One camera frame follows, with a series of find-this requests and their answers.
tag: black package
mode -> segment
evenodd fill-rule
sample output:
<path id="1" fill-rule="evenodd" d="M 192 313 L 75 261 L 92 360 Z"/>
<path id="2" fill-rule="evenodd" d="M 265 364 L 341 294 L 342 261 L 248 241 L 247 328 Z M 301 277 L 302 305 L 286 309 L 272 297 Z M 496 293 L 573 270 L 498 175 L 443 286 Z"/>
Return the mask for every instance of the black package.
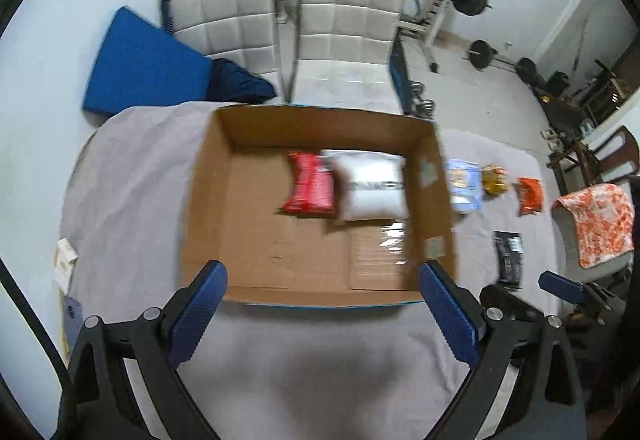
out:
<path id="1" fill-rule="evenodd" d="M 494 232 L 495 250 L 500 264 L 498 284 L 508 290 L 518 290 L 522 283 L 522 239 L 516 232 Z"/>

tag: gray tablecloth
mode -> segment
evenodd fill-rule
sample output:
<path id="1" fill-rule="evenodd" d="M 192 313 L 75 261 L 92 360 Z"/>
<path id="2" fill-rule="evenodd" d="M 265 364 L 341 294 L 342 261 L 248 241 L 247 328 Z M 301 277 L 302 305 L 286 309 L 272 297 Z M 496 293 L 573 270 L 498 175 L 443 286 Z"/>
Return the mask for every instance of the gray tablecloth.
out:
<path id="1" fill-rule="evenodd" d="M 127 109 L 82 150 L 63 207 L 61 236 L 79 253 L 70 295 L 84 316 L 132 319 L 177 288 L 180 219 L 213 103 Z M 444 154 L 541 178 L 537 161 L 483 137 L 441 131 Z M 476 296 L 497 279 L 492 232 L 521 232 L 520 296 L 545 313 L 554 299 L 537 278 L 555 270 L 548 212 L 518 217 L 515 192 L 456 224 L 458 282 Z M 134 362 L 134 392 L 150 431 L 166 433 Z M 224 302 L 180 376 L 225 440 L 421 439 L 466 375 L 427 306 L 301 311 Z M 513 387 L 508 372 L 482 434 L 497 424 Z"/>

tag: cardboard box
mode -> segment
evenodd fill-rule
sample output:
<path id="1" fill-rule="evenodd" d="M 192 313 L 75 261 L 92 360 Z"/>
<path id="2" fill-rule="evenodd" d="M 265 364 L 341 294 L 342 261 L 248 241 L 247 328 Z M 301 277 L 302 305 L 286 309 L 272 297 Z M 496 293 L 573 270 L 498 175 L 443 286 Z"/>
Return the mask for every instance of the cardboard box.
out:
<path id="1" fill-rule="evenodd" d="M 294 185 L 287 153 L 322 149 L 406 158 L 406 263 L 380 248 L 389 222 L 337 225 L 331 218 L 282 213 Z M 233 301 L 300 307 L 419 301 L 417 268 L 425 260 L 437 257 L 455 279 L 451 224 L 431 123 L 352 109 L 227 106 L 212 113 L 194 166 L 180 283 L 187 285 L 208 260 L 217 259 L 228 271 L 226 299 Z"/>

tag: blue gripper pad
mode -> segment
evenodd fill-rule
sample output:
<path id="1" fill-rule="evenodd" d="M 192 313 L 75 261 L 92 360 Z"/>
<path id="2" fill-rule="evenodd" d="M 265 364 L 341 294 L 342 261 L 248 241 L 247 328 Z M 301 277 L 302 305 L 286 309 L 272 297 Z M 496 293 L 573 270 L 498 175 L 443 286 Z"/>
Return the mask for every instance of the blue gripper pad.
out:
<path id="1" fill-rule="evenodd" d="M 453 356 L 473 368 L 479 360 L 478 329 L 430 262 L 420 268 L 420 295 L 436 319 Z"/>
<path id="2" fill-rule="evenodd" d="M 171 328 L 168 360 L 174 369 L 182 362 L 190 360 L 196 351 L 207 325 L 225 295 L 227 280 L 225 266 L 220 261 L 216 261 L 209 277 L 191 296 L 184 311 Z"/>
<path id="3" fill-rule="evenodd" d="M 549 270 L 540 274 L 538 286 L 572 305 L 580 304 L 584 300 L 584 289 L 581 283 L 571 281 Z"/>

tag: orange snack bag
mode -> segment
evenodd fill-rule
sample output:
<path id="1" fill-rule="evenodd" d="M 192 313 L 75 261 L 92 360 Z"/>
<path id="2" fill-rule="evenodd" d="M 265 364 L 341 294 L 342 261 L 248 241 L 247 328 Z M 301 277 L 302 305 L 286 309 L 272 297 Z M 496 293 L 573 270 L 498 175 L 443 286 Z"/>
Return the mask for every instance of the orange snack bag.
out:
<path id="1" fill-rule="evenodd" d="M 542 212 L 542 184 L 535 178 L 518 178 L 520 215 Z"/>

